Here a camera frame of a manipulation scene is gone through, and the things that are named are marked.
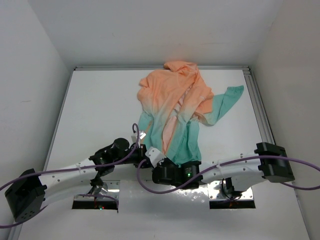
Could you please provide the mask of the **orange and teal jacket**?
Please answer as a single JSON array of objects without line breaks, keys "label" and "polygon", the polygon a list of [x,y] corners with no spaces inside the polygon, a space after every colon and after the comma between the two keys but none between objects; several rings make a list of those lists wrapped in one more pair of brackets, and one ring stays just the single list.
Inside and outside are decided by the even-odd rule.
[{"label": "orange and teal jacket", "polygon": [[215,95],[196,63],[168,61],[139,82],[142,106],[138,121],[142,143],[160,150],[173,163],[200,161],[199,124],[215,125],[241,98],[244,86]]}]

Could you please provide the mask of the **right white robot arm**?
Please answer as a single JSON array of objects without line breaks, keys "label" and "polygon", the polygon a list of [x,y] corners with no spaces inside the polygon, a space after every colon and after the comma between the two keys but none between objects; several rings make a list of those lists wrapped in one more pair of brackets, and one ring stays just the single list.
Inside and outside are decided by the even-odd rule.
[{"label": "right white robot arm", "polygon": [[220,192],[226,198],[236,198],[242,195],[253,185],[269,181],[271,183],[287,183],[295,179],[293,170],[288,161],[279,158],[262,158],[244,160],[226,164],[226,161],[211,163],[199,160],[185,163],[174,163],[161,153],[157,153],[157,160],[152,170],[152,181],[155,184],[179,187],[195,175],[212,166],[217,166],[200,174],[183,190],[197,189],[199,186],[220,181]]}]

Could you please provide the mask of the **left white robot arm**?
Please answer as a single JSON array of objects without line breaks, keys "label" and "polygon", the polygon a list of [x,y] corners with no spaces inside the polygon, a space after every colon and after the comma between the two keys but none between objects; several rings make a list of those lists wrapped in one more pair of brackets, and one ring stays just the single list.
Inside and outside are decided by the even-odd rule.
[{"label": "left white robot arm", "polygon": [[138,166],[142,160],[148,159],[144,144],[129,144],[125,138],[117,138],[73,165],[41,173],[33,168],[24,171],[10,183],[5,198],[14,221],[23,223],[54,202],[92,193],[103,185],[102,177],[112,173],[116,165]]}]

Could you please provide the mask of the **aluminium frame rail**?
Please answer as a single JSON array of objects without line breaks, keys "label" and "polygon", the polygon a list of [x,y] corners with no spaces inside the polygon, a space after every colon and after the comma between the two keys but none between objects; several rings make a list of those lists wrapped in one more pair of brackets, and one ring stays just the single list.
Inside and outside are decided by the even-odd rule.
[{"label": "aluminium frame rail", "polygon": [[[135,68],[75,70],[49,167],[75,163],[116,138],[129,138],[130,127],[143,112],[137,97],[140,81],[150,73],[150,69]],[[199,73],[215,97],[243,86],[239,100],[213,126],[194,121],[199,132],[193,141],[198,144],[203,162],[251,155],[257,143],[274,143],[257,83],[248,68],[202,68]]]}]

